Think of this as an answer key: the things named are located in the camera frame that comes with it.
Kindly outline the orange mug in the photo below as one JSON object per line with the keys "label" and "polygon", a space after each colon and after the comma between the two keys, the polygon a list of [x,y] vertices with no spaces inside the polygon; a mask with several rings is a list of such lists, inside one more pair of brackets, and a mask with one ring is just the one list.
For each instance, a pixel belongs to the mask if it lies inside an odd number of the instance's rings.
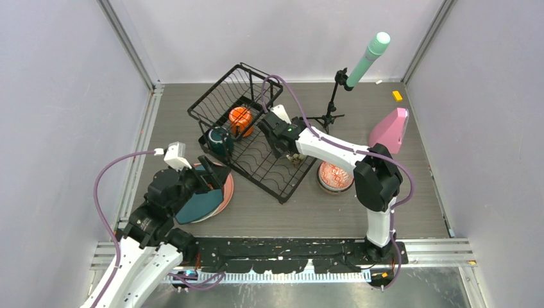
{"label": "orange mug", "polygon": [[232,133],[235,137],[248,137],[253,133],[251,122],[253,121],[252,113],[249,108],[235,107],[228,115]]}

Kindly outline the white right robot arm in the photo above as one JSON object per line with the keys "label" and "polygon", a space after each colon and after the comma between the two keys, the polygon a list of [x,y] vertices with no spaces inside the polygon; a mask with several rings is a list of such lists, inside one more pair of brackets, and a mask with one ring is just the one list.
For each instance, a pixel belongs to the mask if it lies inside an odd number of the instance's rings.
{"label": "white right robot arm", "polygon": [[392,211],[403,178],[385,146],[378,144],[369,148],[352,144],[307,126],[299,119],[288,123],[272,113],[257,126],[275,156],[314,157],[352,176],[357,199],[367,210],[364,254],[378,264],[391,256],[395,239]]}

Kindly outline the dark green mug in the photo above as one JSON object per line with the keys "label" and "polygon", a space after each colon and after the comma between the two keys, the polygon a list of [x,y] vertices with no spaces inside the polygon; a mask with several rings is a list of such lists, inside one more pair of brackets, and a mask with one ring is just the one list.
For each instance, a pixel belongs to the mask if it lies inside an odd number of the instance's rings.
{"label": "dark green mug", "polygon": [[223,127],[211,128],[207,133],[207,141],[212,152],[223,157],[231,155],[234,151],[234,142],[230,132]]}

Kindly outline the light green bowl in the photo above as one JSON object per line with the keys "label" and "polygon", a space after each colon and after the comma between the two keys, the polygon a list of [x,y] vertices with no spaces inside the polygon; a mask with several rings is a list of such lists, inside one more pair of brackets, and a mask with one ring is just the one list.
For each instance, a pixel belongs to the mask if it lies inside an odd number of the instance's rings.
{"label": "light green bowl", "polygon": [[300,167],[304,163],[306,156],[299,153],[295,153],[292,155],[286,155],[286,158],[290,161],[290,163],[294,167]]}

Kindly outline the red patterned bowl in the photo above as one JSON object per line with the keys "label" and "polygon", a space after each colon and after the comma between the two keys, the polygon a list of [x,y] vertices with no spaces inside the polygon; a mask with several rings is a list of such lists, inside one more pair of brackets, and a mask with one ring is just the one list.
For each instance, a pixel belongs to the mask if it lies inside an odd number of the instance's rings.
{"label": "red patterned bowl", "polygon": [[318,168],[320,184],[330,191],[345,191],[353,184],[353,176],[328,162],[322,162]]}

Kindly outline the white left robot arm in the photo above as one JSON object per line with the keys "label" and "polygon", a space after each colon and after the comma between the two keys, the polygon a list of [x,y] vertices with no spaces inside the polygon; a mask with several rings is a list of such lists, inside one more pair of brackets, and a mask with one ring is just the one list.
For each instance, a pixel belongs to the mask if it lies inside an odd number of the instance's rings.
{"label": "white left robot arm", "polygon": [[170,163],[154,174],[144,202],[112,236],[115,257],[84,307],[140,307],[175,267],[196,260],[196,238],[174,227],[175,216],[193,196],[221,190],[230,175],[204,155],[198,160],[199,167]]}

